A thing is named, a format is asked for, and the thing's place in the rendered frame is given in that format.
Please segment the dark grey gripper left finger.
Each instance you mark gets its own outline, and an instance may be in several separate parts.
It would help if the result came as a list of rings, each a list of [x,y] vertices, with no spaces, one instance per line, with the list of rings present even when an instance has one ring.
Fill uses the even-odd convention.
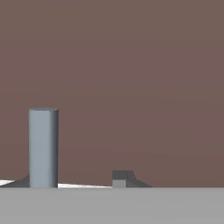
[[[18,179],[18,180],[15,180],[15,181],[12,181],[10,183],[2,185],[2,188],[5,188],[5,187],[26,188],[26,187],[29,187],[29,186],[30,186],[30,176],[26,175],[25,177],[23,177],[21,179]]]

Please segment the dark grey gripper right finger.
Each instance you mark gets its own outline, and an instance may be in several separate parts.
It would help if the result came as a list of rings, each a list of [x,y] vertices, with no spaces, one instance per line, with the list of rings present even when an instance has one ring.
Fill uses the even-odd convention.
[[[136,178],[133,171],[112,171],[113,188],[151,187]]]

